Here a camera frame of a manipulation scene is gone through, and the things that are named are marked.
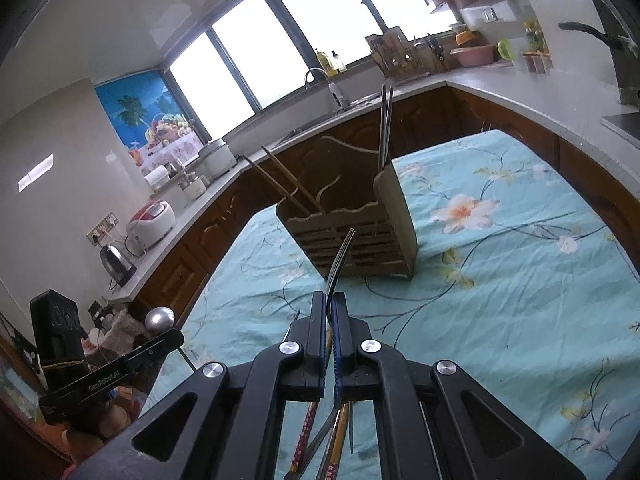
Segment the window pane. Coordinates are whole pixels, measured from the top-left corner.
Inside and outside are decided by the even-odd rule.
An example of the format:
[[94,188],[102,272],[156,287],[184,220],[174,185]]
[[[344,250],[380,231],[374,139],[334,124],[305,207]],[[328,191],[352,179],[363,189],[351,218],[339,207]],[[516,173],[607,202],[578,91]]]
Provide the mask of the window pane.
[[368,56],[365,36],[381,34],[360,0],[282,0],[316,50],[335,50],[347,64]]
[[170,70],[213,139],[254,114],[206,34],[191,43]]
[[387,27],[400,26],[408,40],[449,30],[456,19],[449,9],[430,14],[424,0],[371,0]]
[[213,29],[264,107],[304,86],[306,64],[264,0],[244,0]]

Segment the ceiling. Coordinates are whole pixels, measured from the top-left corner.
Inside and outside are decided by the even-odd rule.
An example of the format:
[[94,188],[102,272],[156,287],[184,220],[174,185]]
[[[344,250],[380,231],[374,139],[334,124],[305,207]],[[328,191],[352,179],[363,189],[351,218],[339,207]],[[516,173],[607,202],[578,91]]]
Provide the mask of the ceiling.
[[160,64],[227,0],[49,0],[0,66],[0,123],[79,79]]

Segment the wall outlet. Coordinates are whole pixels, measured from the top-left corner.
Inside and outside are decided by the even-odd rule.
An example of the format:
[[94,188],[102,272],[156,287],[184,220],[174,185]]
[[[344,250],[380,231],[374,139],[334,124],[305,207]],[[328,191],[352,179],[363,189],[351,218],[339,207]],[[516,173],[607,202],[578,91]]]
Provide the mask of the wall outlet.
[[98,245],[98,243],[100,243],[107,233],[116,227],[116,225],[118,225],[118,217],[111,212],[100,220],[100,223],[91,229],[91,231],[86,234],[86,237],[89,238],[89,241],[94,246]]
[[491,9],[486,9],[482,11],[482,18],[485,23],[497,22],[498,16],[495,15],[495,10],[493,7]]

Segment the red lid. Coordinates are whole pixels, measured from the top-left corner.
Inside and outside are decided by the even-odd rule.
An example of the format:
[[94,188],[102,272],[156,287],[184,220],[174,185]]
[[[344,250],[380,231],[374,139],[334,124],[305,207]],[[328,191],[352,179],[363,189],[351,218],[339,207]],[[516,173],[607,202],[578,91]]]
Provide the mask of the red lid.
[[135,215],[131,217],[129,222],[135,222],[136,220],[146,221],[152,220],[157,217],[166,208],[166,202],[164,200],[155,200],[149,202],[145,206],[142,206]]

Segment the light blue floral tablecloth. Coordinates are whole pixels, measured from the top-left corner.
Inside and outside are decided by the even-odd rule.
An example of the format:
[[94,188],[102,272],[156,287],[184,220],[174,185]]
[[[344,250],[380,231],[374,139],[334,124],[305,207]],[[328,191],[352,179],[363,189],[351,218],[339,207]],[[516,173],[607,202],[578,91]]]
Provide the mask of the light blue floral tablecloth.
[[[351,315],[408,359],[453,359],[590,480],[603,479],[640,429],[640,278],[617,240],[554,170],[497,130],[394,166],[418,236],[415,275],[340,280]],[[323,289],[267,208],[196,302],[184,349],[198,364],[249,361]],[[171,354],[145,408],[189,373]],[[332,403],[329,393],[317,420]],[[289,468],[305,410],[287,405],[276,478]],[[379,478],[370,402],[356,404],[354,434],[340,476]]]

